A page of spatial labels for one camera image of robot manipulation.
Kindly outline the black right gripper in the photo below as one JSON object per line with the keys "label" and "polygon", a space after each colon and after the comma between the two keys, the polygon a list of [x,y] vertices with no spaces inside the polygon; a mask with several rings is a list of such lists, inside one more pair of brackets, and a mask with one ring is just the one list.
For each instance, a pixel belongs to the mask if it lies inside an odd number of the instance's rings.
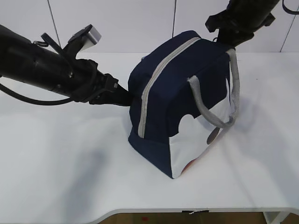
{"label": "black right gripper", "polygon": [[254,37],[262,27],[275,20],[270,9],[261,7],[229,7],[208,17],[205,26],[210,33],[218,30],[217,42],[236,47]]}

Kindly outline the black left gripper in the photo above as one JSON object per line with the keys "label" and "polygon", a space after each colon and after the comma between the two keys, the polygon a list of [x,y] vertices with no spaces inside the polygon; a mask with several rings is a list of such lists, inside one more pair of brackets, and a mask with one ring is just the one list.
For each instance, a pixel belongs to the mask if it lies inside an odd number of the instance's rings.
{"label": "black left gripper", "polygon": [[91,76],[71,93],[72,101],[90,102],[91,105],[131,106],[133,95],[123,87],[118,87],[118,79],[108,73],[99,72],[95,61],[87,60],[86,63],[91,69]]}

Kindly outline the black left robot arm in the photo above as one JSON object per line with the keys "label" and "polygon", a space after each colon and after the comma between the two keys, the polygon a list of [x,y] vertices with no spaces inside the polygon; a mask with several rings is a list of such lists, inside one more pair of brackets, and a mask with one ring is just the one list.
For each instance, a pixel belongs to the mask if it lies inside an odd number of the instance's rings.
{"label": "black left robot arm", "polygon": [[29,39],[0,27],[0,75],[66,96],[62,100],[42,101],[23,96],[0,86],[0,90],[20,101],[44,106],[70,102],[91,105],[130,106],[133,96],[112,75],[103,74],[90,59],[77,59],[77,53],[101,39],[93,25],[74,34],[61,48],[47,33],[42,41]]}

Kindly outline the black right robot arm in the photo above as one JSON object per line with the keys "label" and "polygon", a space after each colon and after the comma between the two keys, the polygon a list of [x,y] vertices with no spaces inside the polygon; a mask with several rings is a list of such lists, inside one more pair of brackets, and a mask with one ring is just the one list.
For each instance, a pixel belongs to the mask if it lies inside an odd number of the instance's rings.
{"label": "black right robot arm", "polygon": [[278,3],[278,0],[230,0],[225,10],[208,17],[205,26],[210,33],[219,31],[217,42],[236,47],[274,22],[271,12]]}

